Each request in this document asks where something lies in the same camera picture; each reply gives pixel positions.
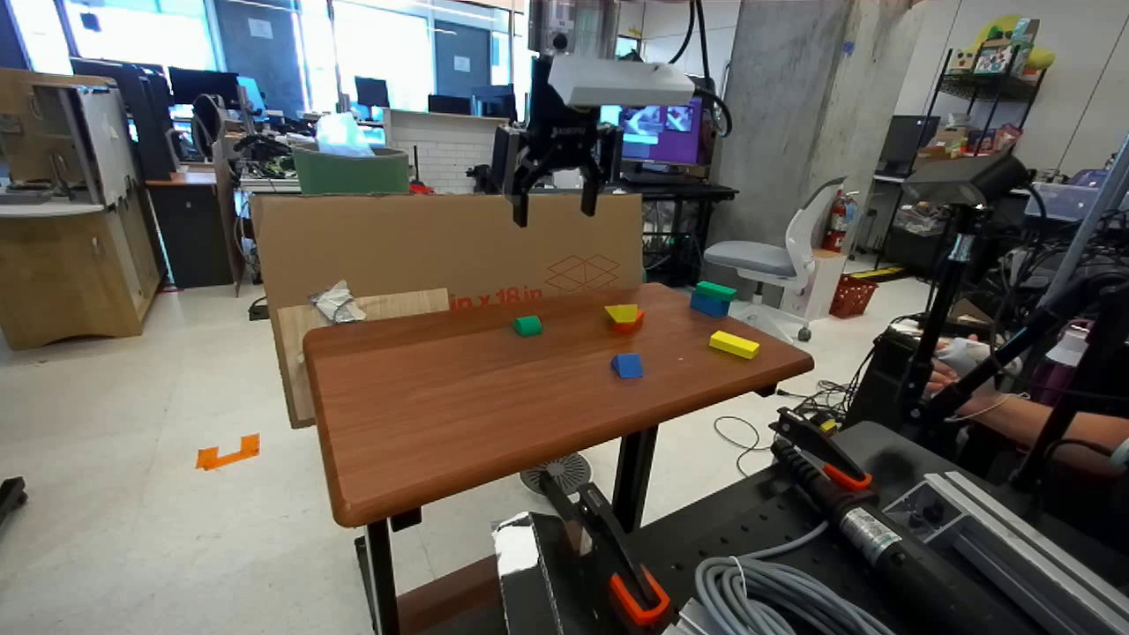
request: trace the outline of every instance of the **orange object on floor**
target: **orange object on floor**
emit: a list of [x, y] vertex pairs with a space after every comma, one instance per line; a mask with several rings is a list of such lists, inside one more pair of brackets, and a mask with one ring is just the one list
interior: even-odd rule
[[834, 299], [834, 317], [854, 317], [865, 313], [871, 297], [877, 297], [879, 281], [877, 277], [858, 277], [858, 275], [845, 275], [837, 285], [837, 299]]
[[249, 462], [249, 459], [258, 455], [258, 448], [262, 448], [258, 433], [240, 438], [240, 448], [225, 452], [225, 455], [218, 455], [215, 445], [212, 448], [198, 448], [198, 468], [224, 468], [224, 464], [233, 464], [233, 462]]

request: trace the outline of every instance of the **yellow block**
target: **yellow block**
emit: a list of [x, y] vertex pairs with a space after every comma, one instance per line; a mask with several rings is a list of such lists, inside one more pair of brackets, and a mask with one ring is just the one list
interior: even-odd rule
[[612, 323], [634, 323], [644, 317], [638, 304], [609, 304], [605, 313]]
[[739, 338], [734, 330], [712, 330], [710, 348], [720, 348], [726, 356], [752, 361], [764, 345], [752, 338]]

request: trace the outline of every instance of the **green block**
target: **green block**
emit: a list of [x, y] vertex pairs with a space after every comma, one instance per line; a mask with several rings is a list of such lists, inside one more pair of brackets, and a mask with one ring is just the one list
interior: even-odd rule
[[694, 293], [712, 297], [712, 299], [725, 299], [725, 304], [732, 304], [732, 299], [739, 297], [734, 285], [720, 285], [720, 281], [710, 281], [710, 277], [701, 277], [701, 281], [694, 285]]
[[520, 313], [520, 317], [517, 317], [517, 335], [537, 338], [539, 330], [545, 330], [545, 323], [539, 323], [537, 313]]

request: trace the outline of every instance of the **computer monitor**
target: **computer monitor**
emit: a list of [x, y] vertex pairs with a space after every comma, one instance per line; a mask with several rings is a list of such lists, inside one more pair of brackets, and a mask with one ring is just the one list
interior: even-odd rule
[[940, 116], [888, 116], [879, 174], [911, 177], [918, 150], [940, 132]]
[[240, 75], [169, 68], [175, 102], [196, 102], [198, 96], [224, 99], [225, 110], [240, 110]]
[[465, 96], [429, 96], [429, 111], [474, 111]]
[[352, 76], [356, 107], [389, 110], [389, 82], [380, 76]]
[[600, 119], [623, 127], [623, 162], [645, 170], [701, 164], [701, 99], [644, 110], [609, 107]]
[[244, 110], [249, 116], [266, 116], [270, 111], [270, 99], [262, 96], [258, 82], [251, 75], [240, 75], [240, 90], [244, 90]]
[[520, 116], [517, 84], [483, 84], [474, 90], [478, 116]]

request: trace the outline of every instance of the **small toy block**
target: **small toy block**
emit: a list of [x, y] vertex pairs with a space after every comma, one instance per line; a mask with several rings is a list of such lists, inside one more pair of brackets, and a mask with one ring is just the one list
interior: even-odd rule
[[545, 330], [545, 323], [539, 323], [537, 313], [520, 313], [520, 317], [517, 317], [517, 335], [537, 338], [539, 330]]
[[609, 304], [605, 313], [609, 313], [614, 323], [634, 323], [634, 319], [644, 319], [644, 305], [638, 305], [638, 304]]
[[720, 348], [726, 356], [741, 356], [741, 361], [752, 361], [764, 345], [752, 343], [752, 338], [741, 338], [734, 330], [712, 330], [710, 335], [710, 348]]
[[644, 379], [644, 356], [638, 353], [614, 353], [612, 370], [623, 379]]
[[634, 335], [644, 329], [644, 311], [634, 304], [609, 304], [605, 313], [612, 317], [614, 335]]
[[693, 297], [693, 305], [707, 317], [726, 317], [732, 313], [732, 299], [718, 299], [718, 297]]
[[732, 304], [732, 299], [739, 297], [739, 289], [701, 277], [701, 281], [694, 285], [694, 297], [718, 297], [718, 299]]

